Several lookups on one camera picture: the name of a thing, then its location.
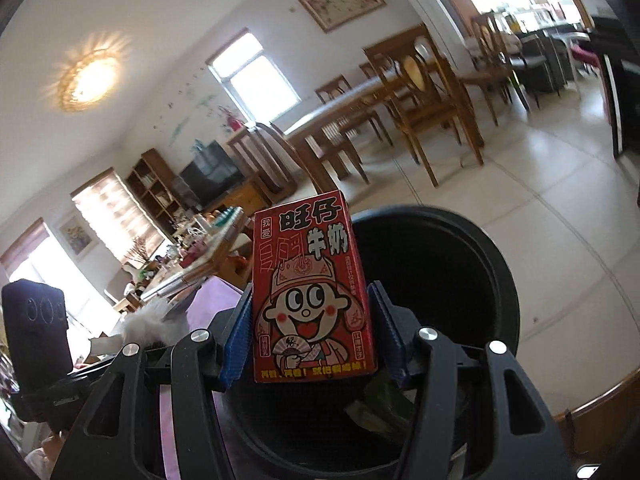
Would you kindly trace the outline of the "round ceiling lamp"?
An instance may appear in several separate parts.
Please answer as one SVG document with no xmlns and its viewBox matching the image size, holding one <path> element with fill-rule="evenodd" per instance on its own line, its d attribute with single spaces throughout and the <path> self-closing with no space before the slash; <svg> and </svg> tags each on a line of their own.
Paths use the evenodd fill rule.
<svg viewBox="0 0 640 480">
<path fill-rule="evenodd" d="M 94 50 L 66 68 L 56 86 L 58 106 L 77 113 L 104 99 L 118 81 L 119 56 L 107 49 Z"/>
</svg>

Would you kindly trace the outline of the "white standing air conditioner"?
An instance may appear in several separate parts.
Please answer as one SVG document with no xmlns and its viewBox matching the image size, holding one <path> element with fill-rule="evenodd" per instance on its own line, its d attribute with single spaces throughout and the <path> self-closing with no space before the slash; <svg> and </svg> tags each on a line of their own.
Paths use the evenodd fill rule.
<svg viewBox="0 0 640 480">
<path fill-rule="evenodd" d="M 440 0 L 408 0 L 426 25 L 439 51 L 446 55 L 457 70 L 469 65 L 463 36 L 457 24 Z"/>
</svg>

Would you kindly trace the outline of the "left wooden dining chair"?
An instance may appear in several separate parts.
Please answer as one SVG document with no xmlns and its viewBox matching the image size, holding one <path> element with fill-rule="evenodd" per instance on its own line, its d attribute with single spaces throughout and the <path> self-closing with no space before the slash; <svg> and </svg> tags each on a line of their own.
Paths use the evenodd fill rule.
<svg viewBox="0 0 640 480">
<path fill-rule="evenodd" d="M 370 183 L 354 144 L 346 136 L 340 134 L 336 141 L 328 139 L 326 142 L 320 143 L 319 151 L 316 152 L 308 144 L 306 138 L 294 142 L 286 140 L 284 133 L 276 125 L 256 122 L 254 130 L 260 133 L 267 133 L 270 138 L 273 138 L 288 153 L 288 156 L 306 172 L 318 194 L 337 190 L 337 185 L 329 176 L 323 164 L 330 162 L 332 165 L 337 165 L 342 161 L 341 153 L 347 156 L 364 183 Z"/>
</svg>

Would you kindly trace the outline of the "wooden coffee table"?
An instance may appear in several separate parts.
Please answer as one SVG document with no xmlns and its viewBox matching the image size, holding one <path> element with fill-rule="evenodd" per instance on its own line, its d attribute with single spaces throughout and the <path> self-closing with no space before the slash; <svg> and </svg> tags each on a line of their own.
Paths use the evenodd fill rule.
<svg viewBox="0 0 640 480">
<path fill-rule="evenodd" d="M 203 250 L 184 268 L 180 264 L 160 269 L 141 297 L 124 298 L 114 305 L 118 313 L 134 312 L 156 297 L 170 298 L 179 292 L 218 276 L 239 290 L 250 280 L 250 263 L 241 262 L 250 248 L 253 221 L 241 207 L 228 209 L 226 221 L 213 235 L 203 238 Z"/>
</svg>

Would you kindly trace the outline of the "front wooden dining chair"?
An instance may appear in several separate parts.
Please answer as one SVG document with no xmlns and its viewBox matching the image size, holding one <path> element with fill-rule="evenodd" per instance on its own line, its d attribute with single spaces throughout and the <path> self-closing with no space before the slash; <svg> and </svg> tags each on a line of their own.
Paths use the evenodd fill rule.
<svg viewBox="0 0 640 480">
<path fill-rule="evenodd" d="M 450 128 L 457 140 L 466 141 L 476 161 L 484 164 L 484 139 L 468 92 L 424 24 L 365 47 L 363 53 L 390 100 L 396 128 L 435 188 L 439 182 L 419 139 L 423 131 Z"/>
</svg>

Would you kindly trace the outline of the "wooden bookshelf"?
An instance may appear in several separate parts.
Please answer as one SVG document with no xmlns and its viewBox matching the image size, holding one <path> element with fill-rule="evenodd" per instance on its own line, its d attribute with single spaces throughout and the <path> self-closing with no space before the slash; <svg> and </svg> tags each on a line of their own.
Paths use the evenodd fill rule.
<svg viewBox="0 0 640 480">
<path fill-rule="evenodd" d="M 175 233 L 179 216 L 186 211 L 183 199 L 172 188 L 175 178 L 165 159 L 151 148 L 140 156 L 125 179 L 129 192 L 168 237 Z"/>
</svg>

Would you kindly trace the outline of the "red snack box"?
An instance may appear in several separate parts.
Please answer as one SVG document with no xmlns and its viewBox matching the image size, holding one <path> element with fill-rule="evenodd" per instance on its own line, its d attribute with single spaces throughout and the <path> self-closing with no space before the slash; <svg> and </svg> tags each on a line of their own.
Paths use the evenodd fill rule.
<svg viewBox="0 0 640 480">
<path fill-rule="evenodd" d="M 366 281 L 343 193 L 258 211 L 255 228 L 256 382 L 318 382 L 375 372 Z"/>
</svg>

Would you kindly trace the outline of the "black round trash bin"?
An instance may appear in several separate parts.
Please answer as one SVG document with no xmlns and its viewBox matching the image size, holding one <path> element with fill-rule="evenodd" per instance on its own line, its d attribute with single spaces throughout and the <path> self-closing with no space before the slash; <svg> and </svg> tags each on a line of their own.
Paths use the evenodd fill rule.
<svg viewBox="0 0 640 480">
<path fill-rule="evenodd" d="M 511 271 L 494 242 L 471 220 L 442 208 L 396 205 L 352 218 L 363 277 L 379 282 L 396 307 L 456 344 L 480 348 L 499 339 L 515 350 L 520 305 Z M 344 408 L 359 378 L 261 385 L 253 336 L 239 380 L 222 398 L 230 451 L 245 478 L 387 479 L 406 434 L 374 434 Z"/>
</svg>

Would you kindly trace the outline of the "small framed flower picture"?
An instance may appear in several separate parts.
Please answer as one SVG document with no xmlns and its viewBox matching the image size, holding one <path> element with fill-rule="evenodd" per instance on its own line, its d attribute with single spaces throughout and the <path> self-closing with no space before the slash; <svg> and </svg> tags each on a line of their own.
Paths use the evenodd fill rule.
<svg viewBox="0 0 640 480">
<path fill-rule="evenodd" d="M 92 229 L 78 212 L 69 212 L 58 220 L 55 233 L 58 234 L 62 245 L 76 262 L 85 258 L 98 244 L 96 234 L 92 232 Z"/>
</svg>

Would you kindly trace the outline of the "framed wall painting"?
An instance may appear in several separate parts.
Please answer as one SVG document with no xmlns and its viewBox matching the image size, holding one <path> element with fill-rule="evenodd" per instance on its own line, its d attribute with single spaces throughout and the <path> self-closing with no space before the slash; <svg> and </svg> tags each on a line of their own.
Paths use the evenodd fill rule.
<svg viewBox="0 0 640 480">
<path fill-rule="evenodd" d="M 385 0 L 298 0 L 298 2 L 322 32 L 332 32 L 356 18 L 386 6 Z"/>
</svg>

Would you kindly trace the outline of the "wooden tv cabinet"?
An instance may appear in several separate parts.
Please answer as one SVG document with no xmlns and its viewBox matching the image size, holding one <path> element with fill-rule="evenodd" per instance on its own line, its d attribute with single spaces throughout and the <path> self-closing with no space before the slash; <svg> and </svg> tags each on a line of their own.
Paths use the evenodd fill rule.
<svg viewBox="0 0 640 480">
<path fill-rule="evenodd" d="M 243 183 L 235 185 L 227 193 L 213 200 L 204 208 L 205 212 L 214 210 L 223 211 L 232 207 L 240 207 L 248 218 L 252 218 L 257 211 L 271 206 L 266 196 L 254 179 L 247 179 Z"/>
</svg>

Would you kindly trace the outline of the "tall wooden plant stand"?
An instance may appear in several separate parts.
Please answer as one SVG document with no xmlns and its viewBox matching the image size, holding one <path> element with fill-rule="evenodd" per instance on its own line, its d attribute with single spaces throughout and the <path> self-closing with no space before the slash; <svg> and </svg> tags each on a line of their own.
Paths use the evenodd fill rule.
<svg viewBox="0 0 640 480">
<path fill-rule="evenodd" d="M 297 182 L 283 156 L 286 149 L 265 128 L 244 127 L 230 136 L 228 147 L 239 166 L 257 184 L 266 201 L 277 204 L 297 191 Z"/>
</svg>

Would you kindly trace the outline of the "purple tablecloth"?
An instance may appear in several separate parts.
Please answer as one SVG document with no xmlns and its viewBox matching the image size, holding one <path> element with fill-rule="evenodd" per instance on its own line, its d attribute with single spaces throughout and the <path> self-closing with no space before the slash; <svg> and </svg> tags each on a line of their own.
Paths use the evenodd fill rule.
<svg viewBox="0 0 640 480">
<path fill-rule="evenodd" d="M 211 466 L 214 479 L 233 478 L 222 442 L 212 393 L 226 388 L 220 376 L 217 344 L 210 326 L 217 313 L 228 321 L 242 292 L 221 278 L 206 280 L 186 309 L 189 331 L 169 352 L 170 384 L 160 388 L 160 444 L 168 479 L 180 477 L 180 466 L 206 479 Z"/>
</svg>

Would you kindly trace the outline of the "white plastic mailer bag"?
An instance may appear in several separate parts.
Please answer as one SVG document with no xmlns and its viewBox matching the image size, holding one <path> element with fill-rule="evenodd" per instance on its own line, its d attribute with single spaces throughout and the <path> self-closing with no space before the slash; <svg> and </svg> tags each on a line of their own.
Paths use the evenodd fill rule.
<svg viewBox="0 0 640 480">
<path fill-rule="evenodd" d="M 176 344 L 190 332 L 186 314 L 186 300 L 177 302 L 156 298 L 127 314 L 115 328 L 112 336 L 92 338 L 90 356 L 112 356 L 126 344 L 137 344 L 141 349 L 161 344 L 164 347 Z"/>
</svg>

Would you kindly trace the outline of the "wooden dining table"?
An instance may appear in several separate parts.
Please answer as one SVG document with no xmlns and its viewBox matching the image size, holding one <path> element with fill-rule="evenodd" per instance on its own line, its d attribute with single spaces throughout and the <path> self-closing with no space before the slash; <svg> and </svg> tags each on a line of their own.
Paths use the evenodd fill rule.
<svg viewBox="0 0 640 480">
<path fill-rule="evenodd" d="M 332 140 L 324 131 L 326 127 L 334 124 L 337 128 L 341 128 L 340 121 L 342 119 L 361 116 L 364 122 L 374 121 L 373 130 L 382 140 L 393 143 L 375 110 L 387 97 L 388 92 L 380 78 L 368 79 L 355 88 L 347 89 L 333 100 L 326 101 L 320 107 L 300 118 L 285 131 L 285 139 L 294 142 L 306 138 L 308 144 L 318 152 L 320 143 L 326 142 L 328 139 Z M 346 125 L 340 134 L 356 128 L 357 125 Z M 340 180 L 349 175 L 343 159 L 337 165 L 332 165 L 330 162 L 329 164 Z"/>
</svg>

